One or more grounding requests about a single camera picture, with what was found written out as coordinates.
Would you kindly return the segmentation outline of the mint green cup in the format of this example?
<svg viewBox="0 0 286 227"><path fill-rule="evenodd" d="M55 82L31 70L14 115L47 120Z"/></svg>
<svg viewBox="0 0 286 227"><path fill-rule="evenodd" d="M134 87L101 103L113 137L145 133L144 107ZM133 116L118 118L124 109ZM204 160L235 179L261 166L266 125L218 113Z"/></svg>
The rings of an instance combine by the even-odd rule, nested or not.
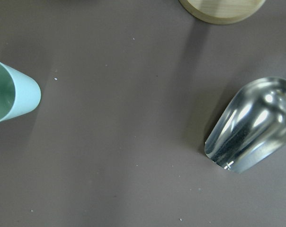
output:
<svg viewBox="0 0 286 227"><path fill-rule="evenodd" d="M41 90L36 81L0 62L0 122L33 111L40 100Z"/></svg>

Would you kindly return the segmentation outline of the wooden mug tree stand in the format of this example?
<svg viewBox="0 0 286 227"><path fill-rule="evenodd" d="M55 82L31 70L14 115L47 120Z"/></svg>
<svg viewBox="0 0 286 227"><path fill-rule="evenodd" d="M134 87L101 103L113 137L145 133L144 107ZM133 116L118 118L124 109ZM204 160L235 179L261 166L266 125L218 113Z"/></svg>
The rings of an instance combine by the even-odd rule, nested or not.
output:
<svg viewBox="0 0 286 227"><path fill-rule="evenodd" d="M243 21L256 13L265 0L180 0L194 17L216 25Z"/></svg>

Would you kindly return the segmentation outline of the metal scoop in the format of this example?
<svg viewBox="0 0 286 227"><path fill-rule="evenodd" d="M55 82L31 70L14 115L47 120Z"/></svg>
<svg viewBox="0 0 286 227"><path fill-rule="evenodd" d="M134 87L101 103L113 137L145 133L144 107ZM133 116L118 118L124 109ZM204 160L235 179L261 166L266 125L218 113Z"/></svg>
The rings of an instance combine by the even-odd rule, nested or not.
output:
<svg viewBox="0 0 286 227"><path fill-rule="evenodd" d="M286 144L286 79L266 77L243 86L205 141L205 154L242 173Z"/></svg>

